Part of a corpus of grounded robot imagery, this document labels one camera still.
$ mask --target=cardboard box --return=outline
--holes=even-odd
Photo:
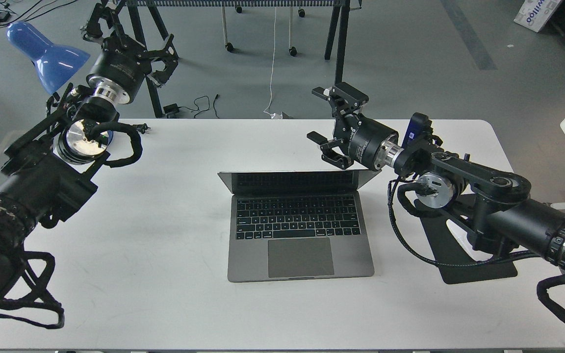
[[[561,2],[562,0],[525,0],[514,22],[540,32]]]

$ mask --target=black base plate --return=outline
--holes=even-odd
[[[459,196],[458,200],[463,203],[472,203],[474,195],[462,195]],[[426,208],[418,200],[415,201],[415,207],[430,209]],[[475,263],[459,245],[448,226],[446,226],[447,217],[421,218],[420,220],[436,261],[449,264]],[[490,279],[516,277],[518,275],[518,270],[516,270],[513,263],[486,264],[466,268],[439,267],[438,269],[446,284],[488,281]]]

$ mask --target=trackpad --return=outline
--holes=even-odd
[[[330,239],[281,239],[267,242],[269,277],[334,275]]]

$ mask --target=white cable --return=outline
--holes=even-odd
[[[277,9],[277,7],[274,7],[274,54],[272,55],[272,74],[271,74],[271,76],[269,76],[269,104],[263,110],[263,112],[265,114],[267,114],[271,117],[273,117],[274,114],[272,114],[271,112],[269,112],[267,110],[272,105],[272,99],[274,98],[274,94],[272,92],[272,82],[273,82],[273,79],[274,79],[274,60],[276,59],[276,9]]]

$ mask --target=laptop screen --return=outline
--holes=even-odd
[[[224,181],[233,194],[307,194],[351,192],[378,172],[334,170],[322,172],[233,172]]]

